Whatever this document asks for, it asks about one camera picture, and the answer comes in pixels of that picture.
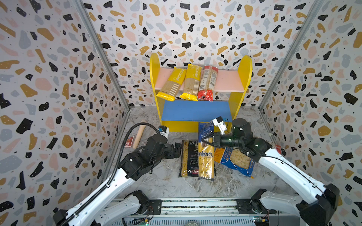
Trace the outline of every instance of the pink shelf board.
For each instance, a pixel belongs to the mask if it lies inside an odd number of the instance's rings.
[[[161,68],[155,89],[160,90],[162,86],[166,83],[168,78],[170,77],[173,68]],[[184,90],[184,84],[181,85],[180,90]],[[243,93],[244,88],[243,84],[241,83],[239,74],[237,71],[224,71],[219,70],[218,76],[216,78],[216,84],[214,92],[236,92],[236,93]]]

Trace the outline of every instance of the robotic arm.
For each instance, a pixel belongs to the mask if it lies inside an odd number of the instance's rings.
[[[220,128],[203,142],[215,147],[236,147],[261,163],[297,191],[298,195],[288,196],[259,189],[251,198],[254,212],[275,209],[300,216],[310,226],[324,226],[337,209],[339,189],[333,184],[324,185],[305,174],[277,152],[261,138],[253,137],[251,123],[245,119],[232,121],[232,134],[225,134],[225,123],[221,117],[213,120]],[[131,131],[139,125],[152,127],[157,134],[147,140],[134,152],[127,154],[121,161],[122,152]],[[87,198],[70,210],[59,210],[53,216],[57,226],[103,226],[130,214],[144,214],[149,209],[150,200],[141,190],[129,194],[123,201],[107,207],[108,204],[126,187],[146,173],[152,173],[162,159],[179,158],[181,144],[170,145],[167,142],[168,128],[160,126],[157,130],[148,123],[137,123],[127,132],[117,158],[115,169],[107,181],[102,183]],[[213,137],[212,143],[205,139]]]

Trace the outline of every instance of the blue shelf board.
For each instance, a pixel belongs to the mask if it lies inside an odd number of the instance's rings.
[[[232,121],[226,101],[165,101],[162,121],[212,121],[223,117]]]

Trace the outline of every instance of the shelf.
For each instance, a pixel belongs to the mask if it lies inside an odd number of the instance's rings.
[[[160,68],[158,78],[155,84],[155,89],[160,90],[170,77],[172,68]],[[181,85],[180,90],[184,90],[184,83]],[[214,92],[236,92],[243,93],[244,88],[237,71],[219,70],[216,77],[216,84]]]
[[[208,122],[219,116],[232,121],[228,102],[165,101],[162,121]]]

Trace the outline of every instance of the plastic packaging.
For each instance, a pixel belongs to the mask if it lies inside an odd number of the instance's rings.
[[[214,133],[214,124],[199,123],[199,177],[204,179],[214,180],[214,147],[204,142],[201,142],[201,138],[208,137]],[[209,143],[212,142],[212,138],[206,139]]]
[[[186,69],[174,68],[166,83],[162,86],[161,90],[156,95],[167,101],[174,101],[175,97],[184,82],[186,76]]]
[[[241,153],[239,149],[233,148],[216,149],[214,160],[249,177],[255,164],[254,160]]]
[[[198,142],[182,141],[181,168],[178,177],[199,176]]]
[[[197,101],[197,93],[200,85],[200,75],[202,67],[188,64],[185,77],[184,93],[180,95],[182,99]]]
[[[212,66],[205,66],[204,73],[200,82],[197,99],[200,101],[212,101],[212,93],[218,76],[218,69]]]

